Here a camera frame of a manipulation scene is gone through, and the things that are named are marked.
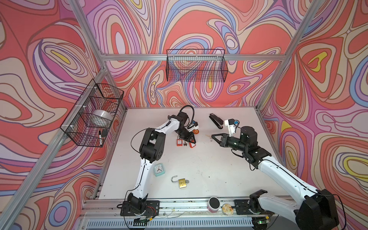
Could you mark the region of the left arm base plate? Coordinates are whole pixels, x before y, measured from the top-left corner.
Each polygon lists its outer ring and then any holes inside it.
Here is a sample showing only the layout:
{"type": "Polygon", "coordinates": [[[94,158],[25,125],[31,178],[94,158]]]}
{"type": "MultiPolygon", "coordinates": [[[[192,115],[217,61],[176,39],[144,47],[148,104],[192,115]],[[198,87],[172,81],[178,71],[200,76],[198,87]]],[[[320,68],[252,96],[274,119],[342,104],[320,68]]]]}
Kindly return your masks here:
{"type": "Polygon", "coordinates": [[[138,206],[132,205],[127,201],[122,204],[118,204],[117,208],[120,209],[120,215],[124,217],[155,217],[159,214],[160,201],[148,200],[138,206]]]}

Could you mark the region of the pink cylinder black top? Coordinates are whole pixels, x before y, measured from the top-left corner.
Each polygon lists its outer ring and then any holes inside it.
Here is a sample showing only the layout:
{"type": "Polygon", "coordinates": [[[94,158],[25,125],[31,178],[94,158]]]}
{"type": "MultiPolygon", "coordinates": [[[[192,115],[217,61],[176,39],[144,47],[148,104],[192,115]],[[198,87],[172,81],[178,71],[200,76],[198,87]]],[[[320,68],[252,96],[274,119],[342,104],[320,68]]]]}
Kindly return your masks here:
{"type": "Polygon", "coordinates": [[[218,212],[219,208],[220,208],[220,201],[217,197],[211,197],[208,200],[207,203],[207,208],[211,213],[216,213],[218,212]]]}

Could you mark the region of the red small padlock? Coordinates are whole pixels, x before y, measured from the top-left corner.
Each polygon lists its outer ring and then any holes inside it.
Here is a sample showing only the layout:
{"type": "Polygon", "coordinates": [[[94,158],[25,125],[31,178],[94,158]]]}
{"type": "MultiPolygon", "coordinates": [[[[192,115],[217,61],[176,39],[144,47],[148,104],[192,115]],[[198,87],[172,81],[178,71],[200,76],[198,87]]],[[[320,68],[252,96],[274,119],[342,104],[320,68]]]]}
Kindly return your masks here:
{"type": "Polygon", "coordinates": [[[183,146],[183,140],[182,140],[182,139],[177,139],[177,140],[176,140],[176,145],[177,145],[178,147],[183,146]]]}

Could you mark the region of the mint green alarm clock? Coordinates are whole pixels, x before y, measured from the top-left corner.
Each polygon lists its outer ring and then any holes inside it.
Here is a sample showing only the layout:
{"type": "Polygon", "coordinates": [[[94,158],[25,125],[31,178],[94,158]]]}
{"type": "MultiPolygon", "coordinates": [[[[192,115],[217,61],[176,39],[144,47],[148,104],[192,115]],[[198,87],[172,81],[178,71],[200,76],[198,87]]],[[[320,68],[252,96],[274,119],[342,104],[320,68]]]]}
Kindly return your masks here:
{"type": "Polygon", "coordinates": [[[164,165],[162,163],[159,163],[159,164],[155,165],[153,170],[154,170],[154,175],[156,177],[165,174],[165,168],[164,168],[164,165]]]}

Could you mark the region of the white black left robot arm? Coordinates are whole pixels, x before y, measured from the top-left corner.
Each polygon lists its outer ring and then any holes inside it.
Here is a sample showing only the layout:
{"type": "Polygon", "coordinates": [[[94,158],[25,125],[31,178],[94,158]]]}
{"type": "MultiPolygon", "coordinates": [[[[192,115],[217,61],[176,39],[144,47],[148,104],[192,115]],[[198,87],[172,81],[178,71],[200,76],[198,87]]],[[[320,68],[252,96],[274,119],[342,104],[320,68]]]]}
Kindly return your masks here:
{"type": "Polygon", "coordinates": [[[136,214],[143,214],[147,209],[147,181],[152,173],[153,163],[158,161],[164,152],[167,134],[176,133],[179,140],[196,144],[194,130],[198,123],[194,120],[195,110],[191,105],[183,106],[177,115],[168,116],[167,121],[156,128],[146,128],[140,148],[140,172],[133,189],[126,192],[122,210],[130,209],[136,214]]]}

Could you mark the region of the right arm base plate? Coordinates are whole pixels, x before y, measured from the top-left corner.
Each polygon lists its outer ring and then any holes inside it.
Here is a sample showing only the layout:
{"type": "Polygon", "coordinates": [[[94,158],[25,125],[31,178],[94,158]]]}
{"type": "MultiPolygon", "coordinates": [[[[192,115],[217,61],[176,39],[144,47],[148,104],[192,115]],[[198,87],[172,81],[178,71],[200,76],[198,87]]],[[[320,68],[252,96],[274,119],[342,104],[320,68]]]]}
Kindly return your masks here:
{"type": "Polygon", "coordinates": [[[237,215],[267,215],[273,216],[274,212],[261,210],[251,211],[249,199],[236,199],[232,208],[235,210],[237,215]]]}

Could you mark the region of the brass padlock shackle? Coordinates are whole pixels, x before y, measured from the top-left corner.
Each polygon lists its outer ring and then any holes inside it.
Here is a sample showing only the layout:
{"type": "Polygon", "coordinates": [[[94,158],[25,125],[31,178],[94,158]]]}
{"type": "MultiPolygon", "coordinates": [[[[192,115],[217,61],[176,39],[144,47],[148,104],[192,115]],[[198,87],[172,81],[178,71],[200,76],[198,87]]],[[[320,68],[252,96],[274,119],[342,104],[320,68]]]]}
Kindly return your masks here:
{"type": "Polygon", "coordinates": [[[171,178],[171,182],[172,183],[177,183],[179,188],[182,189],[182,188],[186,188],[187,185],[189,184],[189,180],[185,179],[185,178],[182,178],[182,179],[178,179],[178,180],[174,180],[175,178],[177,178],[177,175],[173,176],[171,178]]]}

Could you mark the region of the black stapler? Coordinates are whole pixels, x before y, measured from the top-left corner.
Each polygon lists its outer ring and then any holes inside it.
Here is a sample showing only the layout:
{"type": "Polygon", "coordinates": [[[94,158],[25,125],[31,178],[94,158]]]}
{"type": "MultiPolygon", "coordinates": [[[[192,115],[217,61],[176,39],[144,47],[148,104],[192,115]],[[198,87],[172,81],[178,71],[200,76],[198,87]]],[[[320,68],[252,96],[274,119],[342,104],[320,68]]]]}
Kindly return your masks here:
{"type": "Polygon", "coordinates": [[[214,113],[210,113],[209,118],[216,125],[218,129],[223,129],[224,121],[214,113]]]}

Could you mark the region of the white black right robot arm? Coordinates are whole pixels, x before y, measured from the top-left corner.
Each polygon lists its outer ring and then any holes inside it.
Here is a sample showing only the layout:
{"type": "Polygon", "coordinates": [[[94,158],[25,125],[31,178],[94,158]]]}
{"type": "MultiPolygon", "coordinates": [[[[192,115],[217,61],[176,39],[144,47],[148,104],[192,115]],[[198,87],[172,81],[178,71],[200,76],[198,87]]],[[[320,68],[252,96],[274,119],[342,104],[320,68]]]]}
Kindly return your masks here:
{"type": "Polygon", "coordinates": [[[271,211],[293,221],[301,230],[331,230],[339,225],[334,195],[292,174],[270,152],[258,145],[257,132],[253,127],[242,127],[239,138],[227,133],[211,137],[223,148],[240,151],[240,158],[273,179],[294,200],[290,202],[265,190],[258,190],[249,196],[248,210],[251,213],[271,211]]]}

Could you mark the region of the round beige patterned ball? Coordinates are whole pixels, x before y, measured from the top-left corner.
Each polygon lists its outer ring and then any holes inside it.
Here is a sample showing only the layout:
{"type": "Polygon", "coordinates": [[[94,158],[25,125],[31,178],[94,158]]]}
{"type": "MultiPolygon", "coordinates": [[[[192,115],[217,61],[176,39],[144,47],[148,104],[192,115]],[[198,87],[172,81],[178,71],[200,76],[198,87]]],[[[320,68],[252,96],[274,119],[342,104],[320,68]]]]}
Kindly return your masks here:
{"type": "Polygon", "coordinates": [[[234,214],[234,209],[231,206],[231,204],[225,203],[222,205],[221,210],[223,212],[223,214],[227,215],[227,216],[231,216],[234,214]]]}

